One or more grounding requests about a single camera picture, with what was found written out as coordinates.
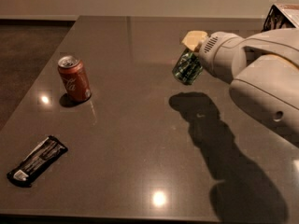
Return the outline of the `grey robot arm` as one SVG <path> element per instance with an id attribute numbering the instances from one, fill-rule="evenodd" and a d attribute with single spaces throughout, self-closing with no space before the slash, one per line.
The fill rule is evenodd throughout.
<path id="1" fill-rule="evenodd" d="M 299 30 L 243 38 L 190 31 L 182 44 L 210 75 L 230 85 L 234 103 L 268 129 L 299 143 Z"/>

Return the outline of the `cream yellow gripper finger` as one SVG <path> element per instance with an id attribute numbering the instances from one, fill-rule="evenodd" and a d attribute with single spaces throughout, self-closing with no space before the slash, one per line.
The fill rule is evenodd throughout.
<path id="1" fill-rule="evenodd" d="M 182 39 L 182 44 L 190 51 L 198 52 L 207 38 L 205 31 L 189 31 Z"/>

